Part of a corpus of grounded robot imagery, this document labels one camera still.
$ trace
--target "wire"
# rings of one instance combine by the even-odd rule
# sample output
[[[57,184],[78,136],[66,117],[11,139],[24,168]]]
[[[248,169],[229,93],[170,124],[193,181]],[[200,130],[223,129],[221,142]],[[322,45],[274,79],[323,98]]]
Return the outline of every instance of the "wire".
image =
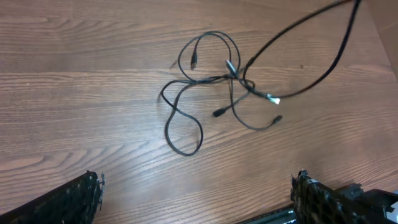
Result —
[[[346,30],[346,33],[345,33],[345,35],[344,35],[344,37],[343,37],[343,41],[342,41],[342,43],[341,43],[341,45],[340,45],[340,47],[339,47],[337,56],[335,57],[334,61],[333,61],[332,64],[330,65],[329,69],[328,69],[320,78],[318,78],[317,80],[315,80],[315,81],[314,81],[313,83],[311,83],[309,86],[307,86],[307,87],[305,87],[305,88],[303,88],[303,89],[301,89],[301,90],[299,90],[299,91],[296,91],[296,92],[287,94],[287,95],[276,96],[276,95],[272,95],[272,94],[270,94],[270,93],[263,93],[263,92],[261,92],[261,91],[259,91],[259,90],[256,89],[256,85],[255,85],[255,83],[254,83],[253,81],[248,80],[248,79],[246,78],[246,74],[247,74],[247,72],[248,72],[248,68],[256,61],[256,59],[258,58],[258,56],[260,56],[260,54],[262,54],[263,51],[265,51],[266,48],[268,48],[275,40],[277,40],[279,37],[281,37],[282,35],[284,35],[286,32],[290,31],[290,30],[293,29],[294,27],[300,25],[301,23],[303,23],[303,22],[305,22],[305,21],[311,19],[312,17],[314,17],[314,16],[316,16],[316,15],[319,15],[319,14],[321,14],[321,13],[323,13],[323,12],[325,12],[325,11],[327,11],[327,10],[329,10],[329,9],[331,9],[331,8],[333,8],[333,7],[335,7],[335,6],[338,6],[338,5],[340,5],[340,4],[343,4],[343,3],[346,3],[346,2],[349,2],[349,1],[351,1],[351,0],[336,1],[336,2],[334,2],[334,3],[331,3],[331,4],[327,5],[326,7],[321,8],[321,9],[319,9],[319,10],[317,10],[317,11],[315,11],[315,12],[309,14],[309,15],[307,15],[307,16],[303,17],[302,19],[299,19],[298,21],[294,22],[294,23],[291,24],[290,26],[286,27],[284,30],[280,31],[275,37],[273,37],[270,41],[268,41],[268,42],[258,51],[258,53],[256,53],[255,56],[253,56],[253,57],[249,60],[249,62],[248,62],[248,63],[246,64],[246,66],[244,66],[243,68],[241,68],[241,54],[240,54],[240,52],[239,52],[238,46],[236,45],[235,41],[234,41],[228,34],[225,34],[224,32],[221,32],[221,31],[209,31],[209,32],[205,32],[205,33],[203,33],[202,35],[199,35],[199,36],[193,38],[192,40],[190,40],[190,41],[182,48],[180,54],[178,55],[178,59],[177,59],[178,67],[180,68],[181,72],[183,73],[183,75],[184,75],[188,80],[173,80],[173,81],[171,81],[171,82],[168,82],[168,84],[166,84],[166,85],[163,87],[163,89],[160,91],[161,97],[166,101],[166,103],[167,103],[168,105],[170,105],[170,106],[172,107],[172,112],[171,112],[170,117],[168,118],[168,120],[167,120],[167,122],[166,122],[166,125],[165,125],[165,137],[166,137],[166,140],[167,140],[168,144],[170,145],[170,147],[171,147],[175,152],[177,152],[177,153],[179,153],[179,154],[181,154],[181,155],[183,155],[183,156],[193,156],[194,154],[196,154],[196,153],[199,151],[201,145],[203,144],[203,127],[202,127],[202,125],[200,124],[199,120],[197,120],[197,119],[196,119],[195,117],[193,117],[192,115],[189,115],[189,114],[184,113],[183,111],[181,111],[181,110],[178,109],[178,107],[177,107],[177,106],[178,106],[178,101],[180,100],[180,97],[181,97],[182,93],[183,93],[185,90],[187,90],[187,89],[189,89],[189,88],[191,88],[191,87],[193,87],[193,86],[196,86],[196,85],[201,85],[201,84],[209,85],[209,84],[221,83],[221,82],[224,82],[224,81],[226,81],[226,80],[229,80],[229,81],[230,81],[230,88],[229,88],[230,105],[225,106],[224,108],[220,108],[220,109],[216,110],[216,111],[213,113],[213,115],[214,115],[215,117],[221,116],[222,114],[225,113],[226,110],[228,110],[228,109],[231,108],[232,111],[233,111],[233,114],[234,114],[235,117],[236,117],[236,119],[237,119],[240,123],[242,123],[243,125],[245,125],[245,127],[249,128],[249,129],[252,129],[252,130],[256,130],[256,131],[266,130],[266,129],[269,129],[269,128],[270,128],[271,126],[273,126],[274,124],[278,123],[278,122],[283,118],[282,115],[276,116],[276,117],[272,120],[272,122],[271,122],[269,125],[265,126],[265,127],[262,127],[262,128],[255,128],[255,127],[252,127],[252,126],[248,125],[247,123],[245,123],[245,122],[239,117],[239,115],[237,114],[237,112],[236,112],[236,110],[235,110],[235,105],[238,104],[241,100],[245,99],[247,96],[249,96],[250,93],[255,94],[255,95],[257,95],[257,96],[260,96],[260,97],[262,97],[262,98],[265,98],[265,99],[267,99],[267,100],[270,100],[270,101],[272,101],[272,102],[279,102],[279,99],[281,99],[281,98],[289,98],[289,97],[292,97],[292,96],[295,96],[295,95],[299,95],[299,94],[301,94],[301,93],[303,93],[303,92],[305,92],[305,91],[307,91],[307,90],[313,88],[315,85],[319,84],[322,80],[324,80],[324,79],[333,71],[333,69],[337,66],[337,64],[338,64],[338,62],[339,62],[341,56],[343,55],[343,52],[344,52],[344,49],[345,49],[345,47],[346,47],[346,44],[347,44],[349,35],[350,35],[350,33],[351,33],[351,30],[352,30],[352,27],[353,27],[353,24],[354,24],[354,19],[355,19],[356,13],[357,13],[357,11],[358,11],[358,7],[359,7],[359,4],[360,4],[361,0],[355,0],[355,1],[354,1],[354,7],[353,7],[353,10],[352,10],[351,15],[350,15],[350,18],[349,18],[347,30]],[[224,75],[220,75],[220,76],[208,77],[208,78],[204,78],[204,79],[201,79],[201,80],[195,80],[195,79],[189,77],[189,76],[185,73],[184,69],[182,68],[182,66],[181,66],[181,56],[182,56],[182,54],[184,53],[185,49],[186,49],[190,44],[192,44],[194,41],[196,41],[195,47],[194,47],[194,50],[193,50],[193,54],[192,54],[192,57],[191,57],[191,69],[194,69],[194,68],[196,67],[197,61],[198,61],[197,47],[198,47],[199,41],[201,41],[202,38],[204,38],[204,37],[206,37],[206,36],[214,36],[214,37],[217,37],[217,38],[219,38],[220,40],[222,40],[222,41],[224,42],[224,44],[227,46],[228,52],[229,52],[229,60],[227,60],[227,67],[229,68],[230,73],[227,73],[227,74],[224,74]],[[236,51],[236,53],[237,53],[237,55],[238,55],[238,66],[237,66],[236,68],[234,68],[234,65],[232,64],[232,51],[231,51],[231,47],[230,47],[230,45],[229,45],[229,43],[227,42],[226,39],[228,39],[228,40],[233,44],[233,46],[234,46],[234,48],[235,48],[235,51]],[[247,92],[246,92],[243,96],[239,97],[237,100],[234,100],[234,98],[233,98],[233,93],[234,93],[234,81],[235,81],[235,80],[237,80],[237,81],[239,82],[239,84],[241,84],[243,87],[245,87],[245,88],[247,89]],[[177,96],[176,96],[175,99],[174,99],[174,102],[171,103],[171,102],[165,97],[164,91],[167,89],[167,87],[169,87],[170,85],[172,85],[172,84],[174,84],[174,83],[184,83],[184,84],[187,84],[187,85],[185,85],[185,86],[179,91],[179,93],[177,94]],[[196,149],[195,149],[193,152],[191,152],[191,153],[185,153],[185,152],[180,151],[179,149],[177,149],[177,147],[175,147],[175,145],[173,144],[173,142],[172,142],[171,139],[170,139],[170,136],[169,136],[170,123],[171,123],[171,120],[173,119],[173,117],[174,117],[174,115],[175,115],[176,112],[182,114],[183,116],[186,116],[186,117],[192,119],[194,122],[196,122],[196,124],[197,124],[198,127],[199,127],[199,130],[200,130],[200,140],[199,140],[199,142],[198,142],[198,144],[197,144]]]

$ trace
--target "thin black cable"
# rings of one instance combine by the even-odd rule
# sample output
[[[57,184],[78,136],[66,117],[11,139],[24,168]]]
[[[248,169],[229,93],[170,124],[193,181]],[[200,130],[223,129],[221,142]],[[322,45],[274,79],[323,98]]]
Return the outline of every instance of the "thin black cable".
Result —
[[[251,81],[251,80],[248,80],[248,79],[246,78],[246,74],[247,74],[248,68],[254,63],[254,61],[258,58],[258,56],[260,56],[260,54],[262,54],[263,51],[265,51],[266,48],[268,48],[275,40],[277,40],[277,39],[278,39],[279,37],[281,37],[283,34],[285,34],[286,32],[288,32],[289,30],[293,29],[293,28],[296,27],[297,25],[299,25],[299,24],[301,24],[301,23],[307,21],[308,19],[310,19],[310,18],[312,18],[312,17],[314,17],[314,16],[316,16],[316,15],[322,13],[322,12],[325,12],[325,11],[327,11],[327,10],[329,10],[329,9],[331,9],[331,8],[333,8],[333,7],[337,6],[337,5],[339,5],[339,4],[346,3],[346,2],[348,2],[348,1],[350,1],[350,0],[334,2],[334,3],[332,3],[332,4],[330,4],[330,5],[326,6],[326,7],[324,7],[324,8],[322,8],[322,9],[319,9],[319,10],[317,10],[317,11],[315,11],[315,12],[313,12],[313,13],[307,15],[307,16],[305,16],[304,18],[298,20],[297,22],[294,22],[292,25],[286,27],[284,30],[282,30],[281,32],[279,32],[275,37],[273,37],[270,41],[268,41],[268,43],[266,43],[266,44],[258,51],[258,53],[257,53],[255,56],[253,56],[253,58],[251,58],[251,59],[249,60],[249,62],[248,62],[248,63],[246,64],[246,66],[243,67],[243,68],[240,68],[240,66],[241,66],[241,55],[240,55],[238,46],[236,45],[236,43],[234,42],[234,40],[233,40],[229,35],[227,35],[227,34],[221,32],[221,31],[209,31],[209,32],[205,32],[204,34],[199,35],[199,36],[193,38],[192,40],[190,40],[190,41],[183,47],[183,49],[181,50],[180,54],[178,55],[178,59],[177,59],[178,67],[180,68],[181,72],[184,74],[184,76],[185,76],[188,80],[173,80],[173,81],[171,81],[171,82],[168,82],[168,84],[166,84],[166,85],[163,87],[163,89],[160,91],[160,95],[162,96],[162,98],[166,101],[166,103],[167,103],[168,105],[170,105],[170,106],[172,107],[172,112],[171,112],[170,117],[168,118],[168,120],[167,120],[167,122],[166,122],[166,125],[165,125],[165,137],[166,137],[166,140],[167,140],[168,144],[170,145],[170,147],[171,147],[175,152],[177,152],[177,153],[179,153],[179,154],[181,154],[181,155],[183,155],[183,156],[192,156],[192,155],[194,155],[194,154],[196,154],[196,153],[198,152],[198,150],[200,149],[201,145],[203,144],[203,138],[204,138],[204,137],[203,137],[203,127],[202,127],[202,125],[200,124],[199,120],[197,120],[197,119],[196,119],[195,117],[193,117],[192,115],[189,115],[189,114],[184,113],[183,111],[181,111],[181,110],[178,109],[178,107],[177,107],[178,101],[180,100],[180,97],[181,97],[182,93],[183,93],[185,90],[187,90],[188,88],[193,87],[193,86],[195,86],[195,85],[199,85],[199,84],[216,84],[216,83],[220,83],[220,82],[223,82],[223,81],[226,81],[226,80],[230,80],[230,88],[229,88],[230,105],[228,105],[228,106],[226,106],[226,107],[224,107],[224,108],[221,108],[221,109],[216,110],[216,111],[213,113],[214,116],[220,116],[220,115],[222,115],[226,110],[232,108],[233,114],[235,115],[236,119],[237,119],[240,123],[242,123],[243,125],[245,125],[245,127],[249,128],[249,129],[256,130],[256,131],[268,129],[268,128],[270,128],[272,125],[274,125],[274,124],[276,124],[277,122],[279,122],[279,121],[282,119],[282,116],[281,116],[281,115],[276,116],[276,117],[272,120],[272,122],[271,122],[269,125],[267,125],[267,126],[265,126],[265,127],[263,127],[263,128],[255,128],[255,127],[252,127],[252,126],[246,124],[246,123],[238,116],[238,114],[237,114],[237,112],[236,112],[234,106],[235,106],[236,104],[238,104],[241,100],[245,99],[250,93],[253,93],[253,94],[255,94],[255,95],[257,95],[257,96],[260,96],[260,97],[263,97],[263,98],[265,98],[265,99],[270,99],[270,96],[269,96],[268,93],[263,93],[263,92],[257,90],[257,89],[255,88],[255,83],[254,83],[253,81]],[[344,49],[345,49],[345,47],[346,47],[346,44],[347,44],[347,41],[348,41],[348,38],[349,38],[349,35],[350,35],[350,32],[351,32],[351,29],[352,29],[352,26],[353,26],[353,23],[354,23],[354,18],[355,18],[355,15],[356,15],[357,11],[358,11],[358,6],[359,6],[360,2],[361,2],[361,0],[355,0],[355,2],[354,2],[354,8],[353,8],[353,10],[352,10],[352,12],[351,12],[351,16],[350,16],[350,19],[349,19],[349,22],[348,22],[348,26],[347,26],[347,30],[346,30],[345,36],[344,36],[343,41],[342,41],[342,43],[341,43],[341,45],[340,45],[339,51],[338,51],[338,53],[337,53],[337,56],[336,56],[336,58],[334,59],[333,63],[330,65],[329,69],[328,69],[319,79],[315,80],[315,82],[313,82],[311,85],[309,85],[309,86],[307,86],[307,87],[305,87],[305,88],[303,88],[303,89],[301,89],[301,90],[299,90],[299,91],[296,91],[296,92],[294,92],[294,93],[288,94],[288,95],[281,95],[281,96],[273,96],[273,95],[271,95],[272,98],[288,98],[288,97],[291,97],[291,96],[295,96],[295,95],[301,94],[301,93],[303,93],[303,92],[305,92],[305,91],[307,91],[307,90],[313,88],[315,85],[319,84],[323,79],[325,79],[325,78],[331,73],[331,71],[336,67],[338,61],[340,60],[340,58],[341,58],[341,56],[342,56],[342,54],[343,54],[343,52],[344,52]],[[232,52],[231,52],[231,47],[229,46],[229,43],[226,41],[226,39],[225,39],[224,37],[226,37],[229,41],[232,42],[232,44],[234,45],[234,48],[235,48],[235,50],[236,50],[236,53],[237,53],[237,55],[238,55],[238,66],[236,67],[236,72],[233,72],[233,71],[235,71],[235,69],[233,69],[233,70],[231,70],[231,72],[230,72],[229,74],[225,74],[225,75],[221,75],[221,76],[208,77],[208,78],[204,78],[204,79],[201,79],[201,80],[195,80],[195,79],[189,77],[189,76],[185,73],[184,69],[182,68],[182,66],[181,66],[181,56],[182,56],[183,52],[185,51],[185,49],[186,49],[191,43],[193,43],[194,41],[197,41],[197,42],[195,43],[195,47],[194,47],[194,51],[193,51],[193,55],[192,55],[192,59],[191,59],[191,69],[194,69],[194,68],[196,67],[196,63],[197,63],[197,47],[198,47],[199,41],[201,41],[201,39],[202,39],[203,37],[208,36],[208,35],[215,36],[215,37],[221,39],[221,40],[224,42],[224,44],[225,44],[225,45],[227,46],[227,48],[228,48],[228,52],[229,52],[229,62],[232,62]],[[237,80],[242,86],[244,86],[244,87],[248,90],[247,93],[245,93],[243,96],[239,97],[237,100],[234,100],[234,98],[233,98],[234,80]],[[185,83],[185,84],[187,84],[187,85],[184,86],[184,87],[179,91],[179,93],[177,94],[177,96],[176,96],[175,99],[174,99],[174,103],[171,103],[168,99],[166,99],[166,97],[165,97],[165,95],[164,95],[164,91],[166,90],[166,88],[167,88],[168,86],[170,86],[171,84],[174,84],[174,83]],[[170,139],[170,136],[169,136],[170,122],[171,122],[171,120],[172,120],[172,118],[174,117],[174,115],[175,115],[176,112],[179,112],[179,113],[182,114],[183,116],[186,116],[186,117],[192,119],[194,122],[196,122],[196,124],[198,125],[198,127],[199,127],[199,129],[200,129],[200,140],[199,140],[199,142],[198,142],[198,145],[197,145],[196,149],[195,149],[193,152],[191,152],[191,153],[185,153],[185,152],[180,151],[179,149],[177,149],[177,148],[174,146],[173,142],[172,142],[171,139]]]

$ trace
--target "black cable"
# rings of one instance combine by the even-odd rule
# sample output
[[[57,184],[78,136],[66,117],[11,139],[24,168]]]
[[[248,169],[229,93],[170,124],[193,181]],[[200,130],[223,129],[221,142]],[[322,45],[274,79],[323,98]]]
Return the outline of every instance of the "black cable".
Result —
[[[337,53],[336,58],[334,59],[333,63],[330,65],[329,69],[328,69],[320,78],[318,78],[315,82],[313,82],[311,85],[309,85],[309,86],[307,86],[307,87],[305,87],[305,88],[303,88],[303,89],[301,89],[301,90],[299,90],[299,91],[296,91],[296,92],[294,92],[294,93],[287,94],[287,95],[281,95],[281,96],[270,95],[269,93],[263,93],[263,92],[257,90],[257,89],[256,89],[256,86],[255,86],[255,83],[254,83],[253,81],[251,81],[251,80],[248,80],[248,79],[246,78],[246,74],[247,74],[248,68],[254,63],[254,61],[258,58],[258,56],[260,56],[260,54],[262,54],[263,51],[265,51],[266,48],[268,48],[275,40],[277,40],[277,39],[278,39],[279,37],[281,37],[283,34],[285,34],[286,32],[288,32],[289,30],[293,29],[293,28],[296,27],[297,25],[299,25],[299,24],[301,24],[301,23],[307,21],[308,19],[311,19],[312,17],[314,17],[314,16],[316,16],[316,15],[322,13],[322,12],[325,12],[325,11],[327,11],[327,10],[329,10],[329,9],[331,9],[331,8],[333,8],[333,7],[337,6],[337,5],[339,5],[339,4],[343,4],[343,3],[346,3],[346,2],[348,2],[348,1],[350,1],[350,0],[334,2],[334,3],[332,3],[332,4],[330,4],[330,5],[326,6],[326,7],[324,7],[324,8],[322,8],[322,9],[319,9],[319,10],[317,10],[317,11],[315,11],[315,12],[313,12],[313,13],[307,15],[307,16],[305,16],[304,18],[302,18],[302,19],[300,19],[300,20],[294,22],[294,23],[291,24],[290,26],[286,27],[284,30],[282,30],[281,32],[279,32],[275,37],[273,37],[270,41],[268,41],[268,43],[266,43],[266,44],[258,51],[258,53],[257,53],[255,56],[253,56],[253,58],[251,58],[251,59],[249,60],[249,62],[248,62],[248,63],[246,64],[246,66],[243,67],[243,68],[241,68],[241,55],[240,55],[238,46],[236,45],[236,43],[234,42],[234,40],[233,40],[229,35],[227,35],[227,34],[221,32],[221,31],[209,31],[209,32],[205,32],[204,34],[199,35],[199,36],[193,38],[192,40],[190,40],[190,41],[182,48],[180,54],[178,55],[178,59],[177,59],[178,67],[180,68],[181,72],[184,74],[184,76],[185,76],[188,80],[173,80],[173,81],[171,81],[171,82],[168,82],[168,84],[166,84],[166,85],[163,87],[163,89],[160,91],[160,95],[162,96],[162,98],[166,101],[166,103],[167,103],[168,105],[170,105],[170,106],[172,107],[172,112],[171,112],[170,117],[168,118],[168,120],[167,120],[167,122],[166,122],[166,125],[165,125],[165,137],[166,137],[166,140],[167,140],[168,144],[170,145],[170,147],[171,147],[175,152],[177,152],[177,153],[179,153],[179,154],[181,154],[181,155],[183,155],[183,156],[192,156],[192,155],[194,155],[194,154],[196,154],[196,153],[198,152],[198,150],[200,149],[200,147],[201,147],[201,145],[202,145],[202,143],[203,143],[203,127],[202,127],[202,125],[200,124],[200,122],[199,122],[195,117],[193,117],[193,116],[191,116],[191,115],[189,115],[189,114],[184,113],[183,111],[181,111],[181,110],[178,109],[178,107],[177,107],[178,101],[180,100],[180,97],[181,97],[182,93],[183,93],[185,90],[187,90],[188,88],[193,87],[193,86],[195,86],[195,85],[199,85],[199,84],[216,84],[216,83],[220,83],[220,82],[223,82],[223,81],[226,81],[226,80],[230,80],[229,99],[230,99],[231,103],[230,103],[230,105],[228,105],[228,106],[226,106],[226,107],[224,107],[224,108],[220,108],[220,109],[216,110],[216,111],[213,113],[213,115],[214,115],[215,117],[221,116],[222,114],[225,113],[226,110],[232,108],[233,114],[235,115],[236,119],[237,119],[240,123],[242,123],[243,125],[245,125],[247,128],[252,129],[252,130],[256,130],[256,131],[265,130],[265,129],[270,128],[272,125],[278,123],[278,122],[283,118],[282,115],[276,116],[276,117],[272,120],[272,122],[271,122],[269,125],[267,125],[267,126],[265,126],[265,127],[263,127],[263,128],[255,128],[255,127],[252,127],[252,126],[246,124],[246,123],[238,116],[238,114],[237,114],[237,112],[236,112],[236,110],[235,110],[235,105],[238,104],[241,100],[245,99],[250,93],[253,93],[253,94],[257,95],[257,96],[263,97],[263,98],[268,99],[268,100],[270,100],[270,101],[272,101],[272,100],[274,100],[274,99],[276,99],[276,98],[288,98],[288,97],[291,97],[291,96],[295,96],[295,95],[301,94],[301,93],[303,93],[303,92],[305,92],[305,91],[307,91],[307,90],[313,88],[315,85],[319,84],[323,79],[325,79],[325,78],[331,73],[331,71],[333,71],[333,69],[336,67],[338,61],[340,60],[340,58],[341,58],[341,56],[342,56],[342,54],[343,54],[343,52],[344,52],[344,49],[345,49],[345,47],[346,47],[346,44],[347,44],[347,41],[348,41],[348,38],[349,38],[349,34],[350,34],[350,32],[351,32],[351,29],[352,29],[352,26],[353,26],[353,23],[354,23],[354,18],[355,18],[355,15],[356,15],[357,11],[358,11],[358,6],[359,6],[361,0],[355,0],[355,1],[354,1],[354,7],[353,7],[353,10],[352,10],[352,12],[351,12],[351,16],[350,16],[350,19],[349,19],[349,22],[348,22],[347,30],[346,30],[345,36],[344,36],[344,38],[343,38],[343,41],[342,41],[342,43],[341,43],[341,45],[340,45],[340,48],[339,48],[339,51],[338,51],[338,53]],[[229,52],[229,60],[227,61],[227,67],[229,68],[230,73],[229,73],[229,74],[225,74],[225,75],[221,75],[221,76],[213,76],[213,77],[208,77],[208,78],[204,78],[204,79],[201,79],[201,80],[195,80],[195,79],[189,77],[189,76],[185,73],[184,69],[182,68],[182,66],[181,66],[181,56],[182,56],[183,52],[185,51],[185,49],[186,49],[191,43],[193,43],[194,41],[196,41],[196,44],[195,44],[195,47],[194,47],[194,50],[193,50],[193,54],[192,54],[192,57],[191,57],[191,69],[194,69],[194,68],[196,67],[197,61],[198,61],[197,47],[198,47],[199,41],[201,41],[202,38],[204,38],[204,37],[206,37],[206,36],[208,36],[208,35],[215,36],[215,37],[221,39],[221,40],[224,42],[224,44],[227,46],[228,52]],[[238,66],[237,66],[236,68],[234,68],[234,66],[233,66],[233,64],[232,64],[232,52],[231,52],[231,47],[229,46],[229,43],[226,41],[225,37],[226,37],[229,41],[232,42],[232,44],[233,44],[233,46],[234,46],[234,48],[235,48],[235,50],[236,50],[236,53],[237,53],[237,55],[238,55]],[[237,80],[242,86],[244,86],[244,87],[248,90],[247,93],[245,93],[243,96],[239,97],[237,100],[234,100],[234,98],[233,98],[234,80]],[[171,84],[174,84],[174,83],[185,83],[185,84],[187,84],[187,85],[184,86],[184,87],[180,90],[180,92],[177,94],[177,96],[176,96],[175,99],[174,99],[174,103],[171,103],[168,99],[166,99],[166,97],[165,97],[165,95],[164,95],[164,91],[166,90],[166,88],[167,88],[168,86],[170,86]],[[176,112],[179,112],[179,113],[182,114],[183,116],[186,116],[186,117],[192,119],[192,120],[193,120],[194,122],[196,122],[196,124],[199,126],[199,130],[200,130],[200,140],[199,140],[199,143],[198,143],[196,149],[195,149],[193,152],[191,152],[191,153],[184,153],[184,152],[180,151],[179,149],[177,149],[177,148],[174,146],[173,142],[172,142],[171,139],[170,139],[170,136],[169,136],[170,122],[171,122],[171,120],[173,119],[173,117],[174,117],[174,115],[175,115]]]

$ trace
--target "wood grain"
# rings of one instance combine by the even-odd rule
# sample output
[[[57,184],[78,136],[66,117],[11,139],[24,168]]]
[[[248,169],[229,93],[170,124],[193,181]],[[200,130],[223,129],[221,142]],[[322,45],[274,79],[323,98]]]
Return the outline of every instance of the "wood grain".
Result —
[[[228,84],[196,86],[179,107],[200,120],[194,157],[164,138],[170,108],[159,97],[169,68],[195,35],[231,34],[246,62],[286,25],[330,1],[5,1],[0,14],[0,213],[86,170],[104,172],[96,223],[233,223],[289,203],[290,174],[308,169],[332,188],[353,182],[396,190],[398,83],[364,2],[335,71],[279,106],[250,96],[230,111]],[[259,89],[299,90],[336,55],[352,4],[278,40],[249,70]],[[190,52],[183,55],[188,69]],[[224,74],[227,51],[203,39],[192,77]],[[181,85],[171,86],[173,99]],[[236,97],[244,93],[236,86]],[[191,151],[193,122],[176,115],[172,141]]]

